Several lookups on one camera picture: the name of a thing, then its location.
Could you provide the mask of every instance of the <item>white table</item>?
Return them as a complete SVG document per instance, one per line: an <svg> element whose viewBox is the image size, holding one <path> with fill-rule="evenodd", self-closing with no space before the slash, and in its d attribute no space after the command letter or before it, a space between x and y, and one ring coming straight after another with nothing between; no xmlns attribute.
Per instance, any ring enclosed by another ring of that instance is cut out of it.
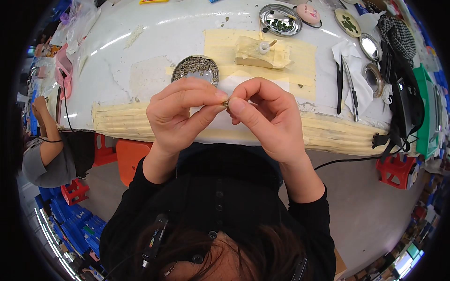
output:
<svg viewBox="0 0 450 281"><path fill-rule="evenodd" d="M216 21L224 22L225 17L229 17L221 28L258 31L259 11L270 3L282 4L268 0L220 0L213 4L207 0L171 0L168 3L139 5L136 0L122 0L112 6L110 2L105 2L101 6L100 17L77 52L80 57L87 56L80 75L78 64L74 63L72 95L67 100L72 127L93 130L93 103L112 105L134 102L136 94L130 86L131 66L134 63L159 57L154 61L154 69L159 69L159 72L151 74L154 88L139 95L139 100L145 102L169 84L170 76L164 74L165 66L177 64L192 54L203 53L204 30L218 28ZM369 60L360 49L358 39L351 38L337 25L332 10L318 1L313 1L313 5L321 15L323 26L314 29L304 24L302 31L294 38L317 46L316 100L297 98L297 101L312 104L309 108L316 113L337 116L336 64L331 47L342 40L352 41L364 60L363 65ZM358 15L353 5L346 6L350 13ZM130 48L125 49L127 37L138 25L142 25L144 32ZM347 87L345 81L343 99ZM360 115L360 122L387 129L392 115L389 110L383 114L383 105L382 99L375 98ZM66 115L62 105L60 124L68 128ZM345 106L338 118L352 120L350 109Z"/></svg>

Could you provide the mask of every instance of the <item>grey shirt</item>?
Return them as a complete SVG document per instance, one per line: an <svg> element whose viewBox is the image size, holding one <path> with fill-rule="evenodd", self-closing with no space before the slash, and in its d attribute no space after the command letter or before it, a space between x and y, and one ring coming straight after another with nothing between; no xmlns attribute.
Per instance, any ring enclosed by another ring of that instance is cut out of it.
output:
<svg viewBox="0 0 450 281"><path fill-rule="evenodd" d="M41 159L40 146L43 140L36 138L27 143L28 149L23 153L22 172L32 184L54 188L71 183L77 177L69 144L64 135L60 135L64 148L46 167Z"/></svg>

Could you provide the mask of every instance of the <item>work table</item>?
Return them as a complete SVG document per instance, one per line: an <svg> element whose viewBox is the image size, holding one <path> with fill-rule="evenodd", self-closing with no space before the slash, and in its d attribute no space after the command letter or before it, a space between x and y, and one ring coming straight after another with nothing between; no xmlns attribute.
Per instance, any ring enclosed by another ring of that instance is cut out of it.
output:
<svg viewBox="0 0 450 281"><path fill-rule="evenodd" d="M77 51L80 58L86 58L81 72L77 61L73 65L72 94L67 99L72 128L152 141L153 133L149 126L145 129L147 125L141 119L145 118L145 107L151 96L170 83L170 68L187 56L204 54L207 30L259 32L259 11L271 3L282 4L268 0L221 0L213 4L205 0L171 0L144 5L139 5L135 0L122 0L116 5L105 2L101 6L100 17ZM312 5L321 15L322 27L314 29L303 24L301 32L291 37L317 47L315 89L310 88L309 92L303 91L296 95L303 119L306 147L356 155L381 153L384 146L371 149L371 136L375 133L386 134L392 113L388 109L383 110L382 99L374 98L368 109L360 114L358 123L353 121L351 110L345 105L341 114L337 115L336 63L331 47L343 40L351 41L361 54L363 65L369 60L360 49L358 39L351 38L337 25L332 10L326 9L318 1ZM358 16L353 5L345 5L351 14ZM132 46L125 48L127 40L139 25L143 28L142 34ZM372 36L379 39L376 31L373 31ZM236 82L249 77L225 78ZM233 89L229 88L228 83L221 82L222 76L218 88L231 95ZM348 90L346 84L345 81L343 100ZM60 106L60 125L69 128L63 102ZM135 117L124 118L120 113L120 116L111 117L106 114L124 111L134 112ZM111 126L106 125L108 122L117 125L118 121L126 130L111 129ZM232 126L226 112L219 114L206 131L196 140L205 143L258 144L257 139L242 124Z"/></svg>

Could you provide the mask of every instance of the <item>round metal tin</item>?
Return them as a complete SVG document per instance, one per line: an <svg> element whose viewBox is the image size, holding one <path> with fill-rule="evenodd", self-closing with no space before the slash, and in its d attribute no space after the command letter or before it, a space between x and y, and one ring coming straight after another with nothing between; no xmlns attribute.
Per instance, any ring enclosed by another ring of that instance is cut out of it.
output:
<svg viewBox="0 0 450 281"><path fill-rule="evenodd" d="M291 15L295 17L295 19L289 20ZM288 8L284 5L280 4L269 4L261 8L259 12L259 19L263 28L267 28L273 34L283 36L283 37L291 37L296 35L302 30L302 20L300 16L291 8ZM292 26L292 29L289 31L281 31L276 30L272 23L276 20L276 22L280 21L284 23L287 27Z"/></svg>
<svg viewBox="0 0 450 281"><path fill-rule="evenodd" d="M363 68L362 75L364 79L366 79L367 84L369 84L370 88L372 88L373 97L381 97L383 93L383 78L381 77L381 73L378 70L378 67L374 63L368 63Z"/></svg>
<svg viewBox="0 0 450 281"><path fill-rule="evenodd" d="M381 49L380 44L373 38L371 35L367 33L362 33L360 36L360 46L363 50L364 54L373 61L379 62L381 61L381 57L383 56L383 51Z"/></svg>
<svg viewBox="0 0 450 281"><path fill-rule="evenodd" d="M176 65L172 73L172 82L177 81L182 77L200 78L217 87L219 84L219 68L212 59L206 56L192 55L181 60L181 62Z"/></svg>
<svg viewBox="0 0 450 281"><path fill-rule="evenodd" d="M361 36L361 27L355 17L344 9L336 9L334 11L334 19L336 19L338 26L340 26L351 37Z"/></svg>

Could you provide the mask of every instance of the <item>black tweezers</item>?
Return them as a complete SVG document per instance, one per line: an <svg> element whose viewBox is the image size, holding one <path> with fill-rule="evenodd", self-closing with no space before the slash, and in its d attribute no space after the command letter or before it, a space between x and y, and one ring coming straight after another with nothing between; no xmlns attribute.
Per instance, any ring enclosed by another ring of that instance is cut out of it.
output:
<svg viewBox="0 0 450 281"><path fill-rule="evenodd" d="M336 63L336 74L337 74L337 114L341 114L342 107L342 84L344 83L344 71L342 69L342 54L341 54L341 66Z"/></svg>

